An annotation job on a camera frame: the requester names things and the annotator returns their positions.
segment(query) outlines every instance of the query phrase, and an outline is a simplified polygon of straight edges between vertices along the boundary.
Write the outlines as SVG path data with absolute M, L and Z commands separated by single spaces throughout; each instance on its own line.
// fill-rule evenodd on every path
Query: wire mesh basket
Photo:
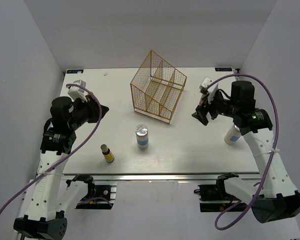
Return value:
M 130 83 L 134 111 L 170 123 L 186 80 L 151 50 Z

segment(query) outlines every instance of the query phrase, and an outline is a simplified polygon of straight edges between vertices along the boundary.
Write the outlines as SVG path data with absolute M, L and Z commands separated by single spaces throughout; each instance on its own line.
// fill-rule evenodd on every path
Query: white table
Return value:
M 61 96 L 67 96 L 66 84 L 76 80 L 86 82 L 100 103 L 110 108 L 95 135 L 74 154 L 65 166 L 64 174 L 184 174 L 184 173 L 256 173 L 257 165 L 243 138 L 229 146 L 224 136 L 232 119 L 218 116 L 208 126 L 191 114 L 200 100 L 199 85 L 205 77 L 216 80 L 232 72 L 216 72 L 214 68 L 178 68 L 187 76 L 171 123 L 134 112 L 130 82 L 137 68 L 84 69 L 83 73 L 66 74 Z M 230 94 L 228 78 L 219 87 Z M 149 129 L 149 147 L 137 146 L 135 128 L 145 124 Z M 77 147 L 92 131 L 86 123 L 76 131 Z M 107 163 L 100 146 L 107 144 L 114 154 Z

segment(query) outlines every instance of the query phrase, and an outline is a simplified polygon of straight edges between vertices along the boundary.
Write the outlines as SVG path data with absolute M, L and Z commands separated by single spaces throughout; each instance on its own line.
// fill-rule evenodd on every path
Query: blue label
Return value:
M 66 73 L 67 74 L 77 74 L 77 73 L 83 74 L 84 70 L 83 69 L 72 69 L 72 70 L 67 70 Z
M 141 146 L 147 145 L 148 141 L 149 141 L 149 138 L 147 138 L 147 140 L 144 140 L 144 141 L 140 141 L 138 139 L 136 140 L 136 142 Z
M 214 70 L 216 72 L 232 72 L 231 67 L 215 67 Z
M 231 142 L 236 142 L 239 138 L 240 138 L 239 136 L 232 136 L 232 137 L 230 138 L 230 141 L 231 141 Z

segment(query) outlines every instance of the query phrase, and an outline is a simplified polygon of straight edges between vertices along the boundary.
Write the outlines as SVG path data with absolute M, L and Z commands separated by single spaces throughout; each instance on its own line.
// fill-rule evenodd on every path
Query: white wall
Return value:
M 23 0 L 0 0 L 0 207 L 35 174 L 62 72 Z M 21 198 L 0 218 L 8 240 Z
M 67 68 L 241 67 L 277 0 L 25 0 Z
M 273 94 L 279 114 L 278 147 L 300 190 L 300 0 L 278 0 L 241 72 L 259 77 Z M 259 107 L 272 112 L 260 88 L 256 99 Z M 300 228 L 300 214 L 296 219 Z

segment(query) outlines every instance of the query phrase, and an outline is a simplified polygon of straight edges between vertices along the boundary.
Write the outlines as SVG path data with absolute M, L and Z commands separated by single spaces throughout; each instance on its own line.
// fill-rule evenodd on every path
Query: black clamp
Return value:
M 228 200 L 232 198 L 232 195 L 226 193 L 225 180 L 238 177 L 237 174 L 231 172 L 220 175 L 215 184 L 199 185 L 199 189 L 196 189 L 193 192 L 195 194 L 200 194 L 200 200 L 202 201 Z
M 95 186 L 95 181 L 94 178 L 91 175 L 87 174 L 78 174 L 76 175 L 72 180 L 68 179 L 66 182 L 67 187 L 70 187 L 72 182 L 84 182 L 85 184 L 88 185 L 88 193 L 87 195 L 83 198 L 84 200 L 91 199 L 95 196 L 96 194 L 96 186 Z
M 204 94 L 204 95 L 207 95 L 209 92 L 208 92 L 208 90 L 207 90 L 206 87 L 202 87 L 202 88 L 200 89 L 200 93 L 202 93 L 202 94 Z

